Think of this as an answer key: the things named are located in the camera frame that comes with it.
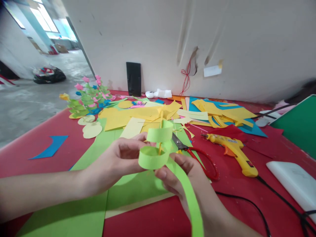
scissors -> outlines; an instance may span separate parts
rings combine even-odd
[[[175,144],[177,145],[179,151],[181,150],[184,150],[184,151],[187,151],[194,159],[196,159],[199,163],[200,161],[197,159],[197,157],[193,154],[192,151],[196,151],[196,152],[199,152],[201,153],[202,155],[206,156],[206,158],[211,162],[212,166],[214,167],[214,170],[215,170],[215,175],[212,175],[208,170],[206,170],[204,168],[204,166],[200,163],[203,171],[204,171],[204,174],[211,180],[219,180],[220,179],[220,174],[218,172],[218,169],[216,167],[216,165],[214,164],[214,162],[212,161],[211,157],[206,154],[203,150],[200,150],[198,148],[194,148],[194,147],[188,147],[186,145],[184,145],[180,140],[179,138],[174,134],[172,133],[172,140],[175,142]]]

black plastic bag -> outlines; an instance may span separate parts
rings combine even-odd
[[[60,82],[66,79],[65,74],[59,68],[54,67],[52,68],[52,70],[54,71],[53,75],[36,74],[34,76],[33,81],[37,84],[53,84],[53,83]]]

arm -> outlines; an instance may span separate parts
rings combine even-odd
[[[170,154],[170,157],[187,173],[191,181],[200,206],[205,236],[261,236],[228,212],[195,159],[175,153]],[[163,181],[164,187],[169,192],[179,197],[189,217],[188,205],[180,181],[167,167],[156,170],[155,175]]]
[[[120,138],[88,168],[80,171],[29,174],[0,179],[0,223],[24,214],[100,194],[122,176],[144,171],[139,150],[147,133]]]

red table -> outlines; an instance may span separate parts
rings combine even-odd
[[[112,91],[112,94],[127,92]],[[238,102],[252,112],[269,109],[268,106]],[[90,147],[94,139],[84,139],[82,128],[77,120],[69,119],[69,112],[64,110],[38,127],[27,132],[0,150],[0,177],[13,175],[58,172],[69,170]],[[277,196],[258,180],[242,175],[241,169],[234,158],[224,156],[224,148],[203,139],[201,130],[190,126],[196,136],[192,145],[204,149],[210,154],[220,172],[220,181],[212,184],[216,191],[245,197],[253,201],[267,219],[272,236],[303,236],[300,222],[295,213]],[[203,126],[211,133],[213,128]],[[247,139],[265,142],[266,148],[275,153],[277,161],[293,162],[300,165],[316,178],[316,162],[298,147],[273,128],[266,127],[263,131],[269,138],[246,134]],[[49,136],[68,135],[64,144],[51,158],[28,160],[40,154],[51,143]],[[277,192],[285,197],[300,212],[303,210],[287,193],[283,186],[266,167],[271,158],[249,149],[243,152],[259,171],[259,175]],[[248,202],[221,197],[225,207],[238,219],[266,236],[263,221],[258,211]],[[10,221],[2,226],[5,236],[14,236],[30,214]],[[106,219],[103,236],[190,236],[191,227],[177,197],[171,197],[118,216]]]

window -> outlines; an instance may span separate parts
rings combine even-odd
[[[30,8],[30,9],[33,12],[34,16],[36,17],[36,19],[38,20],[38,22],[40,23],[40,25],[42,26],[42,28],[45,31],[59,32],[52,18],[50,18],[44,5],[42,4],[42,1],[41,0],[34,0],[34,1],[37,2],[37,4],[39,5],[38,10],[33,9],[33,8]]]
[[[21,21],[19,21],[19,19],[14,15],[14,13],[11,11],[11,9],[9,8],[8,4],[6,2],[4,2],[4,6],[6,7],[6,9],[8,10],[8,12],[10,13],[10,15],[13,17],[13,19],[16,21],[16,23],[19,25],[19,27],[21,29],[25,30],[24,25],[22,24]]]

